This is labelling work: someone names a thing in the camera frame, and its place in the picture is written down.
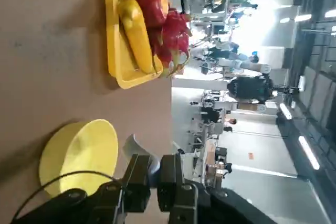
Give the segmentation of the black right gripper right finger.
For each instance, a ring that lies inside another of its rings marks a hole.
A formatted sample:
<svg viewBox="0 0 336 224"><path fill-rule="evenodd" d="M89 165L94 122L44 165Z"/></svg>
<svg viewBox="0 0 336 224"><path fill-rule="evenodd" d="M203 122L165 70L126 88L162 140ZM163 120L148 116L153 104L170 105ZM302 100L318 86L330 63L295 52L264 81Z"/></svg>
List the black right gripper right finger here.
<svg viewBox="0 0 336 224"><path fill-rule="evenodd" d="M168 223L275 223L231 189L214 189L184 179L180 154L164 155L157 199Z"/></svg>

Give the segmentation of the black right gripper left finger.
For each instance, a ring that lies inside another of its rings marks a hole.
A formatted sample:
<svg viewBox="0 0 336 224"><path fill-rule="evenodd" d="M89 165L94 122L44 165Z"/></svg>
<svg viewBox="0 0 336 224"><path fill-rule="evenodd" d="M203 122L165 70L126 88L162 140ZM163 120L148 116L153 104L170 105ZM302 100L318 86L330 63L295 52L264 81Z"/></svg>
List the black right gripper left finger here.
<svg viewBox="0 0 336 224"><path fill-rule="evenodd" d="M130 212L144 212L150 198L148 155L134 154L121 179L102 172L87 171L108 178L89 195L85 190L72 188L50 199L34 210L20 215L26 204L47 186L63 177L81 174L66 173L42 185L15 212L12 223L124 223Z"/></svg>

